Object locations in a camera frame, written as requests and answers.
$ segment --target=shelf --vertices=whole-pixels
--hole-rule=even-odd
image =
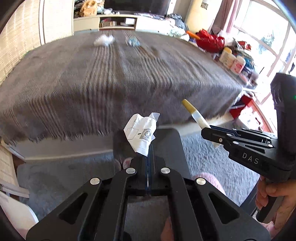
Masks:
[[[140,15],[132,15],[132,14],[98,14],[94,16],[88,17],[79,17],[74,18],[74,21],[82,20],[82,19],[90,19],[90,18],[141,18]]]
[[[107,26],[107,27],[102,27],[100,29],[135,29],[135,27],[128,27],[128,26]]]

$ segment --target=white wall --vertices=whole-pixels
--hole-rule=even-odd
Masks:
[[[208,9],[201,8],[202,0],[176,0],[174,13],[182,16],[190,31],[208,30],[217,16],[222,0],[210,0]]]
[[[181,15],[184,21],[186,18],[190,3],[191,3],[191,0],[176,0],[176,5],[173,13]]]
[[[222,0],[210,0],[207,9],[202,8],[203,0],[192,0],[185,23],[191,32],[198,32],[201,29],[208,30],[214,22]]]

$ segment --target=red bag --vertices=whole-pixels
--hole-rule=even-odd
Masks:
[[[210,53],[218,53],[224,49],[225,39],[217,35],[211,35],[206,30],[200,30],[196,33],[200,40],[196,39],[196,44]]]

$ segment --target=plastic container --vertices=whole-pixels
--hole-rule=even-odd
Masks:
[[[225,61],[226,61],[229,54],[232,54],[232,50],[230,48],[228,48],[228,47],[225,47],[222,54],[221,54],[221,56],[220,56],[220,58],[219,58],[220,62],[225,63]]]
[[[245,65],[246,65],[246,60],[243,57],[238,55],[236,57],[236,60],[233,62],[230,70],[235,75],[239,75],[242,72]]]
[[[230,67],[233,65],[233,62],[236,60],[237,58],[235,57],[235,55],[233,54],[228,54],[227,59],[225,60],[224,66],[227,67],[228,69],[230,69]]]

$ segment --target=white paper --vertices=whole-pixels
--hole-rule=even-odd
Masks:
[[[112,35],[107,36],[105,34],[101,35],[94,41],[94,46],[99,47],[99,46],[109,46],[111,43],[114,42],[114,37]]]
[[[152,112],[146,117],[134,114],[130,118],[123,130],[135,152],[148,156],[149,145],[155,139],[153,133],[159,116],[159,113]]]

